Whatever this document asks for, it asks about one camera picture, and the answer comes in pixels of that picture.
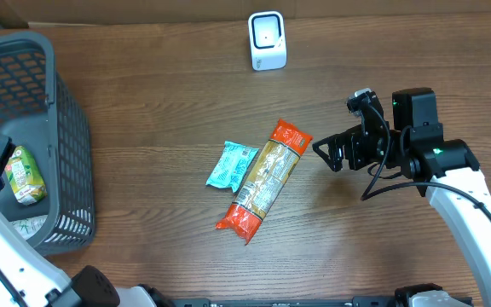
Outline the white tube gold cap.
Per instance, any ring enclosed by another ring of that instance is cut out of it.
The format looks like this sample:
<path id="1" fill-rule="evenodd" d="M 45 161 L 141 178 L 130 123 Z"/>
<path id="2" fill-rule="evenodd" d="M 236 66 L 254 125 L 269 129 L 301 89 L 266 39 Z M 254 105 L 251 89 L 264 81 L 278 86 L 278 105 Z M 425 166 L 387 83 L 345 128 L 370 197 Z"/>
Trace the white tube gold cap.
<path id="1" fill-rule="evenodd" d="M 42 215 L 16 220 L 11 222 L 10 224 L 22 236 L 23 239 L 28 240 L 43 227 L 46 219 L 47 216 Z"/>

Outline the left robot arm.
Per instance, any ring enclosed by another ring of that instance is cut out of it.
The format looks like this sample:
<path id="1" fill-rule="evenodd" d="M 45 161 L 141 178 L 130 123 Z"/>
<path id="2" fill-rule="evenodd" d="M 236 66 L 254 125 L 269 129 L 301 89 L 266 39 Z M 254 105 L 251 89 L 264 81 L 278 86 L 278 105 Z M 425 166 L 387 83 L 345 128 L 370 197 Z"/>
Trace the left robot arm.
<path id="1" fill-rule="evenodd" d="M 68 277 L 37 253 L 0 212 L 0 306 L 172 305 L 153 287 L 114 287 L 90 265 Z"/>

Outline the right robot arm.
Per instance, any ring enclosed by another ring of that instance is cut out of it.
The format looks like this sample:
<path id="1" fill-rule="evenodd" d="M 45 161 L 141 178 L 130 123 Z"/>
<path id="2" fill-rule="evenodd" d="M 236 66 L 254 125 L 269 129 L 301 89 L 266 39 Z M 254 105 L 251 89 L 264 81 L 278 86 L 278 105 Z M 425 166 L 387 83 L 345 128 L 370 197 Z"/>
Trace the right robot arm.
<path id="1" fill-rule="evenodd" d="M 374 181 L 383 169 L 397 168 L 405 182 L 380 189 L 368 185 L 361 199 L 415 187 L 451 230 L 482 301 L 491 306 L 491 194 L 468 145 L 445 140 L 435 92 L 426 87 L 394 92 L 392 125 L 373 90 L 357 90 L 346 105 L 360 124 L 315 142 L 313 150 L 332 171 L 347 160 L 351 170 L 366 167 Z"/>

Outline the green tea carton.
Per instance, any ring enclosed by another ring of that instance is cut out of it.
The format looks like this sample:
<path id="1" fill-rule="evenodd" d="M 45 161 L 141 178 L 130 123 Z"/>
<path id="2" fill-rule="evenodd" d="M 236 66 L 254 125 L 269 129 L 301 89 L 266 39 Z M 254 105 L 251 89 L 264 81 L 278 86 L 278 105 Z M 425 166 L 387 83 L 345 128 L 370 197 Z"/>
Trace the green tea carton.
<path id="1" fill-rule="evenodd" d="M 14 149 L 4 171 L 14 197 L 20 204 L 33 205 L 48 194 L 37 163 L 25 147 L 18 146 Z"/>

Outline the teal snack packet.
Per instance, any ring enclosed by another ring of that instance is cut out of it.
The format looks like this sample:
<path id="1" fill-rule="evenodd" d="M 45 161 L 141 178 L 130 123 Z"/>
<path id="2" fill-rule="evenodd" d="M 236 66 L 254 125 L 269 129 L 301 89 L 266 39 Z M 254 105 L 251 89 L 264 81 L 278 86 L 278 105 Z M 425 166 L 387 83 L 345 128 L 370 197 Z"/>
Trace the teal snack packet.
<path id="1" fill-rule="evenodd" d="M 236 193 L 257 152 L 257 148 L 226 141 L 222 155 L 205 184 L 215 188 L 230 188 Z"/>

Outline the orange spaghetti packet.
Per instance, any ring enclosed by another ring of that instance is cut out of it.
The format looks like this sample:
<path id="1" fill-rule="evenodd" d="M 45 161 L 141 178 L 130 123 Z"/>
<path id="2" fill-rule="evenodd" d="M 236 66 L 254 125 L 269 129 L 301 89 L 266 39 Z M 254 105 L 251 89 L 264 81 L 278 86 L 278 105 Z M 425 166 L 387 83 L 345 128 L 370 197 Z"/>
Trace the orange spaghetti packet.
<path id="1" fill-rule="evenodd" d="M 250 242 L 313 137 L 280 119 L 216 229 L 232 229 Z"/>

